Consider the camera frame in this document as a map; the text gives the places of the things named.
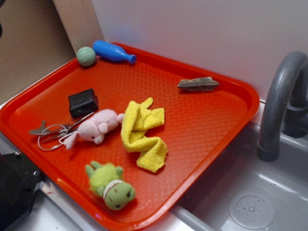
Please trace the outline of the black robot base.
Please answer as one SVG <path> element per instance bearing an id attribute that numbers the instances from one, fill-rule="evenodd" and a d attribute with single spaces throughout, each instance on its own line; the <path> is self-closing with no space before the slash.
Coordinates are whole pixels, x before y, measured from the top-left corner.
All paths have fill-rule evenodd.
<path id="1" fill-rule="evenodd" d="M 22 152 L 0 156 L 0 229 L 9 230 L 31 214 L 41 170 Z"/>

